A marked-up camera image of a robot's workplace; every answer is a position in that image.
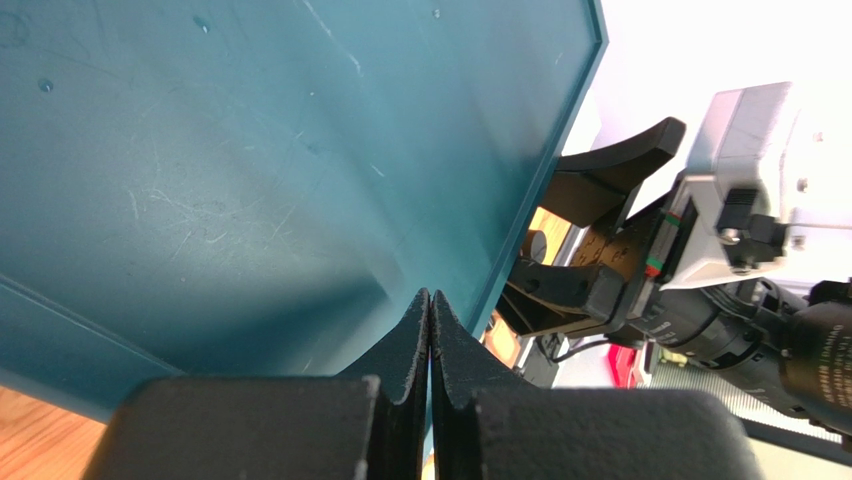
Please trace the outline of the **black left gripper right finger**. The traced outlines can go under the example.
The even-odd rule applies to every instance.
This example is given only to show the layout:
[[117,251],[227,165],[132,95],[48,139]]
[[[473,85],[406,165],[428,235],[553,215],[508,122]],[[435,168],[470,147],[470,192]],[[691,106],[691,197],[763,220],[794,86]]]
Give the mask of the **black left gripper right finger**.
[[431,307],[440,479],[759,479],[740,422],[689,390],[542,389],[500,363],[446,296]]

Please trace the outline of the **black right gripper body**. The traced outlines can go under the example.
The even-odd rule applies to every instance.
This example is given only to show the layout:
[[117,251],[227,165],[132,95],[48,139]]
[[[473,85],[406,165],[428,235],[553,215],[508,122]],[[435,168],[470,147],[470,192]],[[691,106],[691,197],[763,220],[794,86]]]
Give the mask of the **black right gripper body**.
[[614,296],[597,281],[592,288],[593,305],[572,325],[574,339],[593,335],[614,337],[631,327],[652,336],[656,327],[652,304],[661,288],[674,276],[696,223],[697,210],[681,177],[672,189],[638,213],[626,217],[622,205],[596,221],[586,232],[572,257],[600,264],[605,272],[622,278]]

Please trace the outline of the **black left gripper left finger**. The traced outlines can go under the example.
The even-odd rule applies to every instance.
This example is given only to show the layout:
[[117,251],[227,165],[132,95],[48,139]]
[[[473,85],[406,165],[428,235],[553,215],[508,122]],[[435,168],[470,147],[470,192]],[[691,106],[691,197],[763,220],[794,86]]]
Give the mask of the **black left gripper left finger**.
[[431,301],[334,376],[171,377],[116,410],[88,479],[416,479]]

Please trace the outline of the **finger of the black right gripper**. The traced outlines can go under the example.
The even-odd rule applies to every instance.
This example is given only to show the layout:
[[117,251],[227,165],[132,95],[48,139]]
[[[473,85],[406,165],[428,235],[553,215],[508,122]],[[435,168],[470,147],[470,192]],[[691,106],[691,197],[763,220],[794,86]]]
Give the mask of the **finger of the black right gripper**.
[[618,143],[562,156],[539,206],[572,224],[588,227],[672,160],[685,133],[684,122],[667,117]]
[[624,324],[616,318],[624,286],[604,264],[551,266],[521,257],[495,310],[518,335],[608,334]]

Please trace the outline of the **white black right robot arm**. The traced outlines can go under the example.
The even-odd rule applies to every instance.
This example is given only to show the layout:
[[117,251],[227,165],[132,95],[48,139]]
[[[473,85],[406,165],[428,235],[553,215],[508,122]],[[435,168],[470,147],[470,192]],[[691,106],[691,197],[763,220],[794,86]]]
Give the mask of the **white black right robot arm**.
[[788,227],[755,180],[701,207],[695,179],[628,214],[642,182],[685,134],[666,118],[614,145],[558,160],[544,209],[586,233],[566,266],[523,248],[496,310],[523,337],[647,339],[789,417],[851,445],[851,286],[808,299],[758,273],[782,258]]

